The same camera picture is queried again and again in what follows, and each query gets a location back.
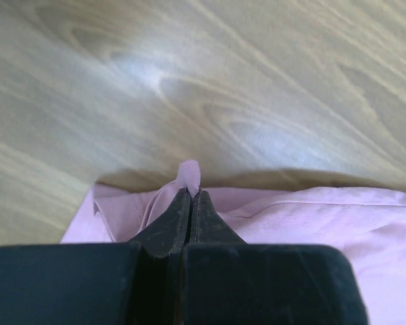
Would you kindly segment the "pink printed t shirt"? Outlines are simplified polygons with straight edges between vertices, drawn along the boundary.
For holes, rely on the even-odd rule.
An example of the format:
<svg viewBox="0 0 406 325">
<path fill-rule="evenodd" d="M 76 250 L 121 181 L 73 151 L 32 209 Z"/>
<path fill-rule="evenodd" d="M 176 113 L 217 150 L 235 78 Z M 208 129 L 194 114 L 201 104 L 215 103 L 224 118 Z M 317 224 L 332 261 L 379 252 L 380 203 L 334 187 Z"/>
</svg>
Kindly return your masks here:
<svg viewBox="0 0 406 325">
<path fill-rule="evenodd" d="M 179 165 L 172 182 L 130 193 L 94 185 L 64 243 L 124 242 L 157 219 L 181 188 L 196 194 L 200 167 Z M 209 188 L 219 216 L 246 242 L 325 244 L 350 261 L 371 324 L 406 324 L 406 193 L 365 187 L 288 192 Z"/>
</svg>

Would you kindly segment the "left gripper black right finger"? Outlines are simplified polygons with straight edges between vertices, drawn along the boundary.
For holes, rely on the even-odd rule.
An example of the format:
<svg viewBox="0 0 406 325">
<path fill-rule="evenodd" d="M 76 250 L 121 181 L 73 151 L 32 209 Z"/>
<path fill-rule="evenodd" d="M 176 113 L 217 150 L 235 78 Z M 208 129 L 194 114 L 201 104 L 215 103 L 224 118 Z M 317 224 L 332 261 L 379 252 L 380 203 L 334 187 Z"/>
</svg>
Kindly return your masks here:
<svg viewBox="0 0 406 325">
<path fill-rule="evenodd" d="M 247 244 L 194 199 L 182 253 L 184 324 L 366 324 L 353 269 L 325 245 Z"/>
</svg>

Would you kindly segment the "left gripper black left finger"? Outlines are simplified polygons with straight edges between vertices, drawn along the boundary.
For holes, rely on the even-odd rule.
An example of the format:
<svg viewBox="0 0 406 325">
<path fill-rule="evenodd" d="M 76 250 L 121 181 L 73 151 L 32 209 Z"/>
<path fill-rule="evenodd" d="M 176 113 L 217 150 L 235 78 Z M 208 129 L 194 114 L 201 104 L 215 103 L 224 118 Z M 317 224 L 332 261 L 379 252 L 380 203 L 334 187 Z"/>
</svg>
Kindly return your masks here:
<svg viewBox="0 0 406 325">
<path fill-rule="evenodd" d="M 0 246 L 0 324 L 173 324 L 191 195 L 133 240 Z"/>
</svg>

